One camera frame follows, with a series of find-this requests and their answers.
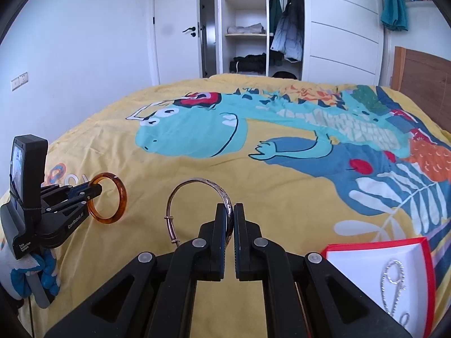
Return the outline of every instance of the wall outlet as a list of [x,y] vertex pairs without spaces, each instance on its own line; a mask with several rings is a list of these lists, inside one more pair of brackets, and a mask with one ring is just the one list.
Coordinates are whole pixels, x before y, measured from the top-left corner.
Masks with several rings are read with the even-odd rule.
[[11,80],[11,91],[16,90],[20,86],[19,78],[15,78],[14,80]]
[[19,85],[23,85],[28,82],[28,72],[19,76]]

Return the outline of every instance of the open closet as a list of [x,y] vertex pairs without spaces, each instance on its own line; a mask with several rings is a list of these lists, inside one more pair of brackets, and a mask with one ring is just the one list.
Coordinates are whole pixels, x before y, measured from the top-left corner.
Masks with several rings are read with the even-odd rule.
[[382,0],[216,2],[219,73],[378,85]]

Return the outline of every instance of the wardrobe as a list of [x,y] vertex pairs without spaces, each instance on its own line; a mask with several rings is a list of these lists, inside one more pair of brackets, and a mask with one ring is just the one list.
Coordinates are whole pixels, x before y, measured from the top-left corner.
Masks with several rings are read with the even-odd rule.
[[[270,2],[216,0],[219,73],[238,71],[272,77],[276,72],[288,72],[302,81],[378,85],[384,44],[382,0],[302,0],[299,59],[286,59],[286,55],[274,55],[271,50],[275,38],[270,32],[274,20]],[[249,33],[239,28],[255,24],[261,24],[262,31]],[[234,57],[247,55],[264,57],[265,67],[260,72],[241,71],[240,64],[235,66]]]

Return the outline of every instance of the orange bracelet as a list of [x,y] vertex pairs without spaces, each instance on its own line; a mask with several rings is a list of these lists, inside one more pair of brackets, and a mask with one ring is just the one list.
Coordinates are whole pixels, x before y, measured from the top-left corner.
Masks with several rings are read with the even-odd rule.
[[123,182],[114,174],[110,172],[101,172],[100,174],[97,174],[89,183],[90,186],[97,184],[102,179],[111,179],[117,187],[117,190],[119,191],[119,206],[117,208],[116,213],[110,217],[109,219],[104,219],[100,217],[100,214],[97,212],[96,208],[94,207],[94,202],[92,199],[88,200],[87,202],[87,209],[89,213],[95,218],[98,222],[101,223],[115,223],[118,221],[124,214],[125,208],[127,207],[127,190],[125,189],[125,185]]

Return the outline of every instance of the folded white cloth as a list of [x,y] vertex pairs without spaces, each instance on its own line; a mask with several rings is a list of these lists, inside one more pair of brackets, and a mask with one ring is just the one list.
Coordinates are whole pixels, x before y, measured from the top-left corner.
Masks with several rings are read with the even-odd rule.
[[231,26],[227,29],[227,33],[229,33],[229,34],[237,34],[237,33],[261,34],[261,33],[265,33],[265,29],[263,29],[263,25],[261,25],[261,23],[258,23],[258,24],[254,24],[251,26]]

